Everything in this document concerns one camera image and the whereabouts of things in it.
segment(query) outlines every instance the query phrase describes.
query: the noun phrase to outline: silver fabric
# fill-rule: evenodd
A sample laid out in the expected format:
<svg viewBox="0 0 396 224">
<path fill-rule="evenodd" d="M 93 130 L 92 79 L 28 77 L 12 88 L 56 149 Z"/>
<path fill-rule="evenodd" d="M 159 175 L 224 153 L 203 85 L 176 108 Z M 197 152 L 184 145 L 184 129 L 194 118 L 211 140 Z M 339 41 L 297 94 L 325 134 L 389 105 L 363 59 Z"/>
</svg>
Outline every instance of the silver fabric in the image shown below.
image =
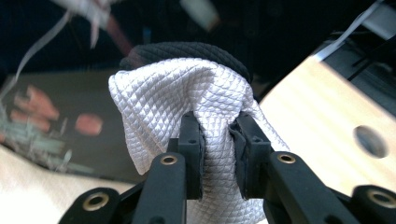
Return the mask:
<svg viewBox="0 0 396 224">
<path fill-rule="evenodd" d="M 188 223 L 256 223 L 262 200 L 241 198 L 235 180 L 233 139 L 228 125 L 249 113 L 272 142 L 289 150 L 266 120 L 244 78 L 201 59 L 173 59 L 134 71 L 119 71 L 109 90 L 120 110 L 129 153 L 139 174 L 178 137 L 181 117 L 193 111 L 205 135 L 204 197 L 188 201 Z"/>
</svg>

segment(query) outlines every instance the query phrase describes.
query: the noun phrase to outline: wooden surface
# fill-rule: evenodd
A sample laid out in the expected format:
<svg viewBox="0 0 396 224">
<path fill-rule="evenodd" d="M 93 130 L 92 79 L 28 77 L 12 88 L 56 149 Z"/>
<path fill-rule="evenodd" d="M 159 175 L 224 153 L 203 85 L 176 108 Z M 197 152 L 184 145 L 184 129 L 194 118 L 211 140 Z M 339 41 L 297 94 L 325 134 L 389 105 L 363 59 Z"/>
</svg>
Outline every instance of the wooden surface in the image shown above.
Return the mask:
<svg viewBox="0 0 396 224">
<path fill-rule="evenodd" d="M 308 58 L 261 102 L 291 151 L 329 187 L 350 195 L 357 185 L 396 191 L 396 120 L 324 63 Z M 354 130 L 370 127 L 388 156 L 378 159 Z"/>
<path fill-rule="evenodd" d="M 349 194 L 356 185 L 396 191 L 396 121 L 321 63 L 308 59 L 277 85 L 262 110 L 294 153 L 322 181 Z M 354 129 L 367 125 L 389 154 L 376 159 L 361 149 Z M 57 223 L 78 195 L 130 185 L 41 169 L 0 147 L 0 223 Z"/>
</svg>

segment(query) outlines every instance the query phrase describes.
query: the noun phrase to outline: textured towel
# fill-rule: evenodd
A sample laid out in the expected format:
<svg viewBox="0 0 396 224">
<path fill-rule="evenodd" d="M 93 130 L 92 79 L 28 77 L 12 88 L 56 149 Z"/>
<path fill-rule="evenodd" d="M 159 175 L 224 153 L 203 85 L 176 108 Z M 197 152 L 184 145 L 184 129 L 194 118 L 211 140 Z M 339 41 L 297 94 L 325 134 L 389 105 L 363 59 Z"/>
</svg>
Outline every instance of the textured towel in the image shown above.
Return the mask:
<svg viewBox="0 0 396 224">
<path fill-rule="evenodd" d="M 266 121 L 247 81 L 234 70 L 202 59 L 173 59 L 119 71 L 109 80 L 130 155 L 140 174 L 178 137 L 181 117 L 193 111 L 205 135 L 204 195 L 188 201 L 188 223 L 255 223 L 262 200 L 241 198 L 228 125 L 248 112 L 275 150 L 289 150 Z"/>
</svg>

